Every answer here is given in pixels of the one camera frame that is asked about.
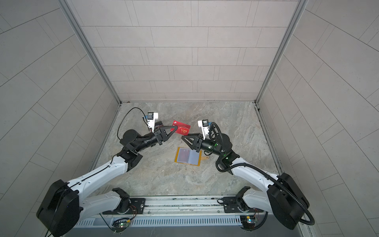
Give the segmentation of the yellow leather card holder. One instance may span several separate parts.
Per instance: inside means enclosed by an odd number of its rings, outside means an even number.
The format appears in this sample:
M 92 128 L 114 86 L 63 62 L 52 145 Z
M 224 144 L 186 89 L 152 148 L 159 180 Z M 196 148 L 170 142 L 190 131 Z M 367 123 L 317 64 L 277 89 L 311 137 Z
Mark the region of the yellow leather card holder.
M 201 161 L 208 159 L 209 156 L 206 156 L 202 151 L 197 152 L 190 148 L 178 147 L 174 162 L 191 166 L 200 166 Z

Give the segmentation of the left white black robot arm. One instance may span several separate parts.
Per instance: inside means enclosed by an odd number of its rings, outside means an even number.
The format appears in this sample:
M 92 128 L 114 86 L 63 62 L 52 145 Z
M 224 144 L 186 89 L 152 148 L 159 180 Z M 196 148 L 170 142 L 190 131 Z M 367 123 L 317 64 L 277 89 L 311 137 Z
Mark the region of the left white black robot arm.
M 161 145 L 177 129 L 177 126 L 159 126 L 144 136 L 134 129 L 126 131 L 120 140 L 122 150 L 110 161 L 68 182 L 57 180 L 51 184 L 36 212 L 37 218 L 45 225 L 48 233 L 60 237 L 78 222 L 99 213 L 111 211 L 125 214 L 131 211 L 135 214 L 137 211 L 131 206 L 129 194 L 121 188 L 94 197 L 90 197 L 90 194 L 136 167 L 142 159 L 139 151 L 156 144 Z

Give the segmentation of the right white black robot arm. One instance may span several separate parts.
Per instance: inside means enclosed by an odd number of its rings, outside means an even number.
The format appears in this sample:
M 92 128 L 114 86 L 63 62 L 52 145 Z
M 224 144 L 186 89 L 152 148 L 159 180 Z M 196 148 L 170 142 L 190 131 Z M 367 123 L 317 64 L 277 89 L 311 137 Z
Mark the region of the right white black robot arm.
M 315 218 L 309 211 L 310 203 L 287 173 L 281 175 L 266 172 L 244 160 L 232 150 L 232 143 L 226 134 L 217 135 L 214 140 L 204 138 L 200 133 L 182 136 L 190 149 L 201 150 L 218 156 L 216 169 L 247 180 L 257 187 L 262 195 L 250 190 L 240 191 L 237 198 L 243 207 L 257 208 L 272 213 L 286 228 L 293 230 L 301 222 L 313 226 Z

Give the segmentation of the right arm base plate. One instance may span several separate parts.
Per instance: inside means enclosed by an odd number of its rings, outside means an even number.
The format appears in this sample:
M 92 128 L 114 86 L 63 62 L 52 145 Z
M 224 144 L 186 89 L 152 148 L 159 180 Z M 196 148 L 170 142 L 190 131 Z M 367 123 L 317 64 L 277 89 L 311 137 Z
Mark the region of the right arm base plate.
M 222 197 L 217 203 L 224 207 L 225 213 L 264 213 L 261 209 L 248 207 L 240 197 Z

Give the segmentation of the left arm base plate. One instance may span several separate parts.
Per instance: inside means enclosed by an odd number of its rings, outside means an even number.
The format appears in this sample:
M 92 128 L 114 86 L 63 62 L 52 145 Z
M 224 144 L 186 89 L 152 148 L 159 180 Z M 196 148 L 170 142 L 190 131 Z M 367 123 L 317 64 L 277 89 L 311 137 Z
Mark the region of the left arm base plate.
M 145 198 L 129 198 L 123 199 L 115 210 L 105 211 L 104 215 L 134 215 L 143 214 L 145 207 Z

